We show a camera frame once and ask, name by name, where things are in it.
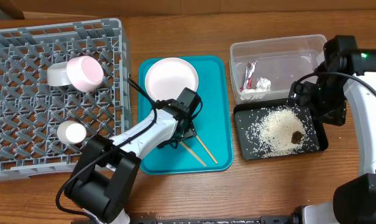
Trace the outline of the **wooden chopstick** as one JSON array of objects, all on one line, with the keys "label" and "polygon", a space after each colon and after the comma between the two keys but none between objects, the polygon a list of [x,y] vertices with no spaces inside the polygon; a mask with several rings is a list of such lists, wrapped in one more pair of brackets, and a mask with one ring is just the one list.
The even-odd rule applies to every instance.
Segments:
[{"label": "wooden chopstick", "polygon": [[206,167],[206,163],[190,148],[188,147],[184,142],[180,143],[201,165]]},{"label": "wooden chopstick", "polygon": [[218,161],[216,160],[216,158],[213,156],[213,154],[210,152],[210,150],[207,148],[207,146],[205,145],[205,143],[201,140],[201,138],[198,135],[196,135],[196,139],[202,145],[202,147],[204,148],[204,150],[208,153],[208,155],[213,160],[213,162],[215,164],[218,164]]}]

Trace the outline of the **large white plate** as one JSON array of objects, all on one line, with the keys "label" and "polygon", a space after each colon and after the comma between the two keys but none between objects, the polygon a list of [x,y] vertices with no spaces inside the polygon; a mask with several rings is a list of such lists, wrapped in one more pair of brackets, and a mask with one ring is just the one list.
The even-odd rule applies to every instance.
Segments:
[{"label": "large white plate", "polygon": [[155,62],[145,75],[145,89],[152,100],[177,99],[185,89],[197,91],[198,72],[186,60],[177,57]]}]

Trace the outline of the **white napkin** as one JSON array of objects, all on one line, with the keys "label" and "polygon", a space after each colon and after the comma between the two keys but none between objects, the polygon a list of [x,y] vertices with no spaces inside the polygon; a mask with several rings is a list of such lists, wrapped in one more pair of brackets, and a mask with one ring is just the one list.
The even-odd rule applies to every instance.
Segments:
[{"label": "white napkin", "polygon": [[252,87],[252,80],[249,80],[248,84],[241,88],[242,100],[258,100],[266,95],[266,92],[270,91],[271,81],[266,78],[258,78],[254,87]]}]

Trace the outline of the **red foil sauce packet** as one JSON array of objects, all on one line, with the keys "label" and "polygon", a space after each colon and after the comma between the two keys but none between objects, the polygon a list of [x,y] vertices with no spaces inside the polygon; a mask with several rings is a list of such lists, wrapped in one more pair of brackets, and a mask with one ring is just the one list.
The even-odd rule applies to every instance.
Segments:
[{"label": "red foil sauce packet", "polygon": [[244,82],[243,82],[242,86],[240,87],[241,92],[243,92],[244,90],[251,89],[252,77],[253,77],[253,74],[255,72],[256,64],[257,64],[257,61],[253,60],[251,63],[248,63],[246,65]]}]

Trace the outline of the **white paper cup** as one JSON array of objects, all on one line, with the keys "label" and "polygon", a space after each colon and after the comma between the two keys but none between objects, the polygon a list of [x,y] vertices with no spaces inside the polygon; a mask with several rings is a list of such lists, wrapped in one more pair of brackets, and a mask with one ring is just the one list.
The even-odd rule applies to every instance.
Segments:
[{"label": "white paper cup", "polygon": [[75,121],[64,121],[57,129],[57,137],[63,144],[78,144],[86,139],[86,128]]}]

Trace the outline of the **grey bowl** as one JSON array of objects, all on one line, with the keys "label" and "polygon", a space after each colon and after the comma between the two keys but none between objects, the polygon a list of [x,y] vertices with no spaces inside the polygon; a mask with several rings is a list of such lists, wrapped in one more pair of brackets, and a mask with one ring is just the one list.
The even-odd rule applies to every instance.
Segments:
[{"label": "grey bowl", "polygon": [[47,69],[47,83],[50,86],[67,86],[71,85],[71,81],[67,75],[68,62],[55,63]]}]

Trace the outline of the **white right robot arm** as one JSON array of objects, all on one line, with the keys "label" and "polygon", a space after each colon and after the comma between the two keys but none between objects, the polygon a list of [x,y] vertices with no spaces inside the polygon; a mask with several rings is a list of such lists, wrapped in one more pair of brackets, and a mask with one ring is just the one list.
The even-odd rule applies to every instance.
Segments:
[{"label": "white right robot arm", "polygon": [[289,107],[308,108],[314,120],[335,126],[352,111],[359,147],[359,176],[339,186],[333,199],[298,207],[294,223],[376,223],[376,50],[359,49],[352,35],[323,47],[324,62],[293,82]]}]

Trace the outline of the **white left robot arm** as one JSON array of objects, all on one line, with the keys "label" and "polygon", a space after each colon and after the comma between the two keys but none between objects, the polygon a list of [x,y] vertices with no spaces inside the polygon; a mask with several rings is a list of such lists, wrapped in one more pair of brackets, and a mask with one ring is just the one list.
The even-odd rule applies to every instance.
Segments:
[{"label": "white left robot arm", "polygon": [[59,210],[86,216],[90,223],[111,223],[123,211],[142,159],[155,148],[176,148],[196,136],[193,124],[203,102],[184,88],[177,99],[153,101],[148,117],[128,131],[86,143],[70,178],[55,199]]}]

